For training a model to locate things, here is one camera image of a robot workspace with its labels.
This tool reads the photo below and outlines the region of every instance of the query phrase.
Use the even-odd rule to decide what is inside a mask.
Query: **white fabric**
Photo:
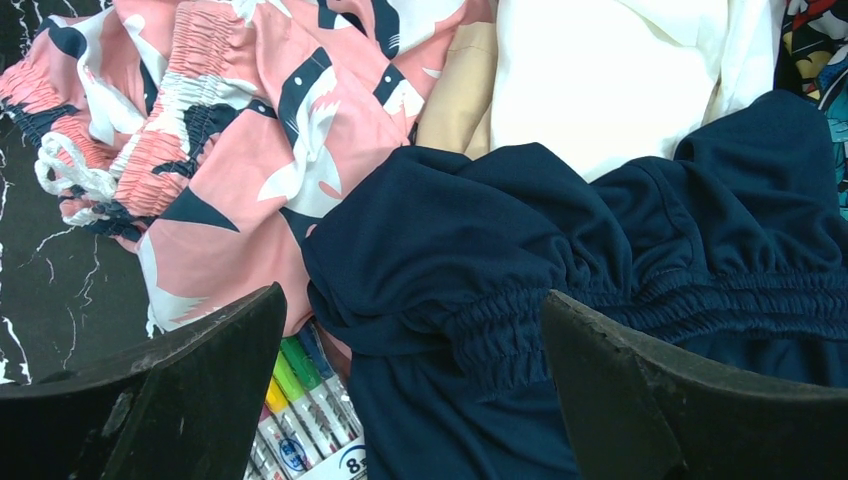
[[[70,166],[59,158],[61,150],[68,153],[72,163]],[[38,160],[35,161],[34,168],[35,178],[41,188],[53,195],[61,195],[66,188],[78,185],[86,191],[89,200],[108,202],[115,196],[118,188],[109,172],[88,168],[79,147],[59,132],[47,132],[41,137],[41,147],[38,149]],[[51,171],[62,176],[51,180]],[[70,217],[62,217],[62,221],[67,225],[81,227],[108,218],[106,215],[94,213],[90,207],[85,207]]]
[[[771,90],[782,3],[500,0],[492,148],[539,142],[590,182],[670,158]]]

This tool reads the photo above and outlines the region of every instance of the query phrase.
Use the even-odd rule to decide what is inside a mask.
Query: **navy blue fabric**
[[[831,148],[815,107],[771,92],[591,185],[538,144],[396,150],[303,243],[316,319],[353,350],[369,478],[577,476],[549,289],[673,343],[848,340]]]

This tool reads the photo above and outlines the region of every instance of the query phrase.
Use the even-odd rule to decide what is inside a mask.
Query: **pink patterned fabric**
[[[279,282],[290,335],[299,243],[408,143],[456,28],[491,20],[487,0],[116,0],[45,20],[0,100],[66,223],[138,254],[152,322]]]

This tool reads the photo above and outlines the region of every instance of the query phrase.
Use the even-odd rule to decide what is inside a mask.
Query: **marker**
[[[272,378],[259,417],[259,431],[274,445],[274,455],[290,477],[298,478],[321,461],[309,435]]]
[[[361,435],[362,423],[360,423],[359,417],[356,416],[356,411],[353,409],[353,403],[350,401],[350,395],[348,395],[347,389],[342,385],[342,381],[336,375],[333,367],[327,362],[327,356],[324,355],[324,349],[321,346],[320,340],[318,340],[318,332],[315,330],[315,325],[312,322],[307,323],[300,329],[297,339],[300,340],[300,344],[303,345],[304,350],[306,350],[307,355],[312,360],[312,364],[318,370],[318,374],[324,379],[324,385],[327,386],[335,403],[341,407],[345,418],[350,426],[353,427],[354,433]]]
[[[297,377],[280,351],[277,351],[277,361],[274,362],[274,378],[283,390],[283,394],[289,399],[289,403],[303,422],[303,426],[306,427],[306,431],[309,432],[309,436],[315,442],[315,446],[318,447],[321,455],[327,458],[335,453],[339,449],[338,445],[333,442],[329,432],[324,431],[319,419],[315,418],[314,412],[310,410],[309,405],[312,402],[304,393],[303,387],[300,386],[300,382],[297,381]]]
[[[318,374],[318,370],[309,361],[300,343],[294,338],[284,338],[280,342],[280,351],[283,352],[283,356],[289,362],[301,385],[309,392],[312,401],[320,409],[320,413],[316,416],[323,416],[323,419],[330,427],[330,431],[336,438],[338,446],[343,447],[355,440],[356,434],[342,420],[344,417],[339,414],[341,409],[331,403],[329,399],[330,392],[323,385],[321,375]]]
[[[256,469],[259,470],[262,478],[265,480],[287,480],[287,477],[283,476],[280,466],[277,465],[277,461],[269,454],[265,447],[265,442],[259,436],[259,432],[256,432],[253,437],[253,446],[250,449],[250,454],[251,461],[253,461]]]

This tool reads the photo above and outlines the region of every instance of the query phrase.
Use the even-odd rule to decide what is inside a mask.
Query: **printed label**
[[[365,446],[354,445],[342,454],[339,469],[348,474],[351,480],[365,477]]]
[[[307,465],[304,460],[306,453],[303,450],[303,446],[297,440],[283,437],[280,439],[278,446],[280,448],[280,458],[283,459],[286,467],[295,472],[306,471]]]

